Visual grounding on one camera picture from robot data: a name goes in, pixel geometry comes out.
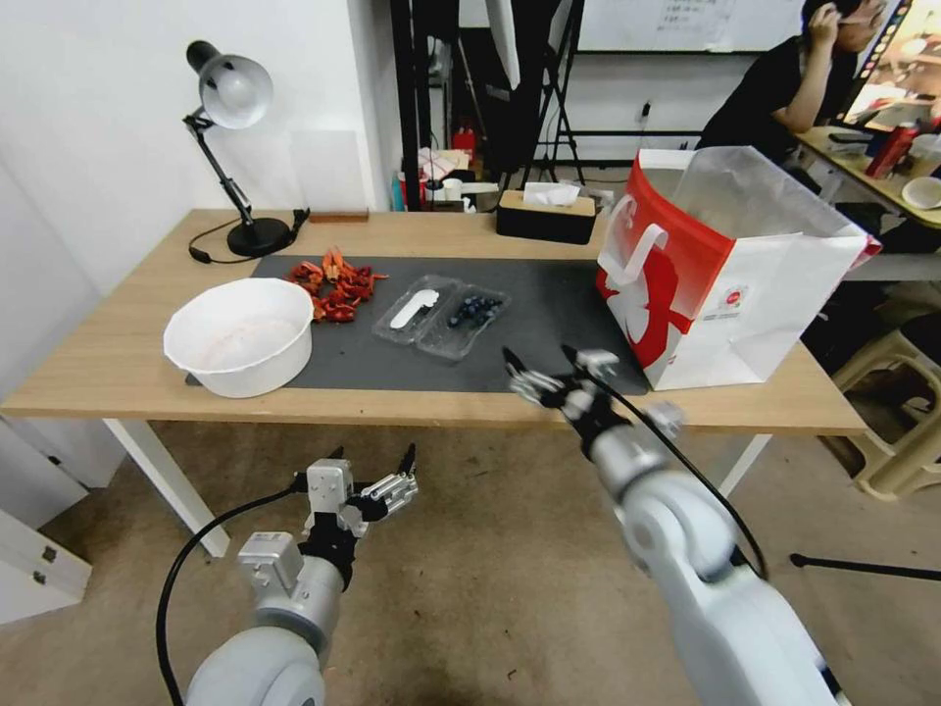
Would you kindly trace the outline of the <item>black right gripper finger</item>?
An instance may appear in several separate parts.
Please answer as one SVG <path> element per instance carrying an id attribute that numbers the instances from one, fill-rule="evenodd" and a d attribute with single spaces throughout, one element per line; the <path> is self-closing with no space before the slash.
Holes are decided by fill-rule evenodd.
<path id="1" fill-rule="evenodd" d="M 563 344 L 561 350 L 570 363 L 571 370 L 562 374 L 560 380 L 566 383 L 589 381 L 600 384 L 613 378 L 619 365 L 619 357 L 602 349 L 575 349 Z"/>
<path id="2" fill-rule="evenodd" d="M 529 369 L 509 347 L 502 348 L 509 388 L 524 400 L 538 406 L 563 406 L 565 383 Z"/>

